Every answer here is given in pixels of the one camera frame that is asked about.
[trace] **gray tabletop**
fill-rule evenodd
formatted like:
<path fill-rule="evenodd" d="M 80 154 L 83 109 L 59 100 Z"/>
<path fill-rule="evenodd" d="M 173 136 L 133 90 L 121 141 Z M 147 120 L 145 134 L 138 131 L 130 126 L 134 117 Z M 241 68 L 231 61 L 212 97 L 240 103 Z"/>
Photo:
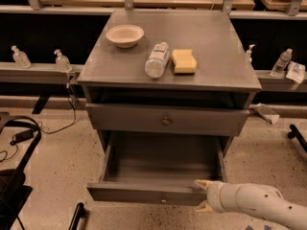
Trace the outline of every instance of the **gray tabletop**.
<path fill-rule="evenodd" d="M 137 45 L 121 49 L 106 39 L 110 28 L 132 24 L 145 34 Z M 172 61 L 153 80 L 145 62 L 156 43 L 192 49 L 194 75 L 175 75 Z M 219 11 L 115 11 L 97 40 L 79 78 L 80 84 L 128 87 L 259 91 L 261 85 L 228 16 Z"/>

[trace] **drawer knob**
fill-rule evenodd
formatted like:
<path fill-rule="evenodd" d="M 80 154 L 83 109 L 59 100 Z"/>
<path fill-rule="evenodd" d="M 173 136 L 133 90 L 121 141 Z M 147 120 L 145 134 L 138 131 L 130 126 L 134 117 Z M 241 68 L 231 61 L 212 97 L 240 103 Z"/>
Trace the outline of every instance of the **drawer knob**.
<path fill-rule="evenodd" d="M 168 125 L 170 125 L 170 124 L 171 124 L 171 120 L 168 119 L 167 117 L 164 117 L 164 118 L 162 119 L 162 125 L 168 126 Z"/>

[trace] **drawer front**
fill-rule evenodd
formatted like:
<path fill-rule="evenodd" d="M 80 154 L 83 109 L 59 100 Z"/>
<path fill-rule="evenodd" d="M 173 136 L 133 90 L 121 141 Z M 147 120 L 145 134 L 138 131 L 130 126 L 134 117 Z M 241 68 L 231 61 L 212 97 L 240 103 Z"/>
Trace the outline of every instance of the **drawer front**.
<path fill-rule="evenodd" d="M 112 132 L 94 200 L 198 206 L 206 191 L 194 180 L 226 181 L 217 137 Z"/>
<path fill-rule="evenodd" d="M 129 104 L 86 105 L 95 129 L 237 136 L 247 110 Z"/>

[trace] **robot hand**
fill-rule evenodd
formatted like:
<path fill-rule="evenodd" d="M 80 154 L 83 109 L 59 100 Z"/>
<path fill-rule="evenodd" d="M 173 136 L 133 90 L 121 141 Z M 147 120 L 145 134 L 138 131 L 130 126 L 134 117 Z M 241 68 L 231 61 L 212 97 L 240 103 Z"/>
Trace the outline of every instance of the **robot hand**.
<path fill-rule="evenodd" d="M 207 200 L 200 205 L 199 211 L 244 213 L 292 230 L 307 229 L 307 208 L 286 201 L 274 187 L 208 180 L 196 180 L 195 183 L 207 191 Z"/>

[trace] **gray cabinet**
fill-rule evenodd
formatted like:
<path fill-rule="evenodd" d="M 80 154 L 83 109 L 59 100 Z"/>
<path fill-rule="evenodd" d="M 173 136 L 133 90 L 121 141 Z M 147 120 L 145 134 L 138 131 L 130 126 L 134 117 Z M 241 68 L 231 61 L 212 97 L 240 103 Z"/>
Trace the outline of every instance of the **gray cabinet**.
<path fill-rule="evenodd" d="M 109 28 L 145 31 L 120 49 Z M 195 75 L 175 75 L 171 61 L 159 80 L 144 71 L 155 43 L 191 48 Z M 195 179 L 226 180 L 224 156 L 248 118 L 260 83 L 226 14 L 209 11 L 116 11 L 79 78 L 93 128 L 105 151 L 102 175 L 87 189 L 95 200 L 198 205 Z"/>

